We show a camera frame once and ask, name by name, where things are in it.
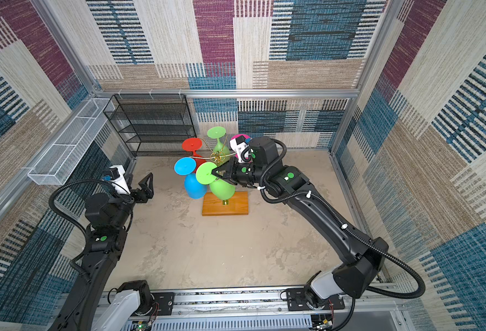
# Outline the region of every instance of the beige floor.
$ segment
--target beige floor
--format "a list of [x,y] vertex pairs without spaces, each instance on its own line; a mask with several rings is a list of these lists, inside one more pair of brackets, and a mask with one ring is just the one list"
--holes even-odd
[[[190,199],[184,178],[173,171],[177,160],[138,159],[133,183],[153,172],[154,198],[135,206],[124,253],[106,290],[136,279],[146,279],[152,289],[304,284],[340,262],[301,215],[283,203],[266,203],[256,189],[248,189],[249,215],[203,217],[202,199]],[[352,219],[326,151],[290,150],[284,164],[303,171]]]

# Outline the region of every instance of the white mesh basket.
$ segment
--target white mesh basket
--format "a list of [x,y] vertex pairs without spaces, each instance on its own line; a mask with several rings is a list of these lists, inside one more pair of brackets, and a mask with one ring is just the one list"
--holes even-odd
[[37,185],[63,185],[107,121],[103,109],[113,111],[106,98],[93,98],[68,124],[63,133],[37,161],[28,177]]

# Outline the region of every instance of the black wire rack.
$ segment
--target black wire rack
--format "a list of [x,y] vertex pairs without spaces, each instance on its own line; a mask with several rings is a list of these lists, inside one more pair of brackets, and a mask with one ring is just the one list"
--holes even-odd
[[196,137],[185,95],[115,94],[105,116],[134,156],[189,156],[182,142]]

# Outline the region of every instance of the wooden board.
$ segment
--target wooden board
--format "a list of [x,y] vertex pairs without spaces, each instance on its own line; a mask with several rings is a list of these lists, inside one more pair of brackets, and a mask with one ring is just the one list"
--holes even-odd
[[226,205],[212,192],[203,199],[203,216],[248,215],[248,192],[234,193]]

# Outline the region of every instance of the green disc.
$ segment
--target green disc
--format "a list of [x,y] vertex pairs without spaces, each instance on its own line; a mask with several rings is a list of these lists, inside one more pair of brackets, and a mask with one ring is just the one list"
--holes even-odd
[[208,130],[207,135],[212,139],[218,139],[226,134],[224,127],[213,127]]
[[197,182],[208,185],[209,183],[215,181],[217,177],[212,175],[212,170],[217,168],[217,165],[213,162],[205,162],[197,168],[195,172],[195,176],[197,178]]
[[210,190],[219,200],[228,200],[234,195],[236,187],[219,179],[210,183]]

